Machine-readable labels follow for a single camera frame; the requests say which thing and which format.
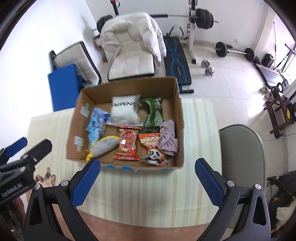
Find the blue gripper pad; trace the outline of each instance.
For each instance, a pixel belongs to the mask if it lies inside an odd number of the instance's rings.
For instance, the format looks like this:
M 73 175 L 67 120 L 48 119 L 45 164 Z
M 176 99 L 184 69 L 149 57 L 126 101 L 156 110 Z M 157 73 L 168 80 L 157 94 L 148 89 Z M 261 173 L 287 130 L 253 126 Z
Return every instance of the blue gripper pad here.
M 100 170 L 101 164 L 99 160 L 92 158 L 81 171 L 76 172 L 71 178 L 69 191 L 74 208 L 83 204 Z
M 219 172 L 214 171 L 203 158 L 196 160 L 195 174 L 207 192 L 212 204 L 221 208 L 227 191 L 224 178 Z
M 22 150 L 25 146 L 27 146 L 28 141 L 25 137 L 17 140 L 15 143 L 11 144 L 7 147 L 6 155 L 8 157 L 13 157 L 16 153 Z

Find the white down jacket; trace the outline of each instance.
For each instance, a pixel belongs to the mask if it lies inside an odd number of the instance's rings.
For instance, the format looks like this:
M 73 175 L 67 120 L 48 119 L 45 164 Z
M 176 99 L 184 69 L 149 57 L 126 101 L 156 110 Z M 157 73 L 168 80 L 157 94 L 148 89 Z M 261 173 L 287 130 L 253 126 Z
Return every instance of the white down jacket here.
M 156 21 L 145 12 L 117 16 L 108 20 L 100 36 L 100 44 L 105 51 L 109 63 L 113 63 L 119 54 L 120 43 L 115 33 L 128 31 L 134 41 L 143 41 L 149 51 L 161 62 L 166 56 L 163 35 Z

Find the blue package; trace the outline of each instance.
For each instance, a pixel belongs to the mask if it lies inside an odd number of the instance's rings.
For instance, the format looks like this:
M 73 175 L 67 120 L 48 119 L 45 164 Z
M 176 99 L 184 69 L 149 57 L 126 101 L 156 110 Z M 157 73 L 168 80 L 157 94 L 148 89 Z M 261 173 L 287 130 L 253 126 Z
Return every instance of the blue package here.
M 91 112 L 91 118 L 89 124 L 86 127 L 89 138 L 90 146 L 94 145 L 101 136 L 104 135 L 106 129 L 106 123 L 110 114 L 99 108 L 94 108 Z

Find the green package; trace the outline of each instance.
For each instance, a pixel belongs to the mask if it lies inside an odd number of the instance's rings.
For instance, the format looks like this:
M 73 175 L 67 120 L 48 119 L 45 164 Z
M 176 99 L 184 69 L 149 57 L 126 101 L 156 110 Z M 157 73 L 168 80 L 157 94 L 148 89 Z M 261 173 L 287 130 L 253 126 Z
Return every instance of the green package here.
M 147 117 L 144 122 L 142 133 L 154 133 L 160 131 L 160 124 L 163 120 L 163 109 L 161 101 L 163 97 L 147 98 L 139 100 L 140 103 L 147 108 Z

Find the red snack package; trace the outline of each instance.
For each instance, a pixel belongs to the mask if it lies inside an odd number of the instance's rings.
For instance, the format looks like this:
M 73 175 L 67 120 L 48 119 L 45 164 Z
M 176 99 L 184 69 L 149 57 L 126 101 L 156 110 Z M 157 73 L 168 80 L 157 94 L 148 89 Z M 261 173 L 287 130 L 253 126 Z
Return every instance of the red snack package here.
M 114 159 L 137 161 L 140 157 L 137 154 L 137 140 L 141 127 L 119 126 L 119 148 Z
M 156 165 L 165 167 L 168 165 L 168 161 L 165 155 L 158 149 L 157 140 L 159 139 L 160 133 L 144 133 L 139 134 L 141 145 L 146 146 L 147 155 L 141 158 L 141 161 L 149 165 Z

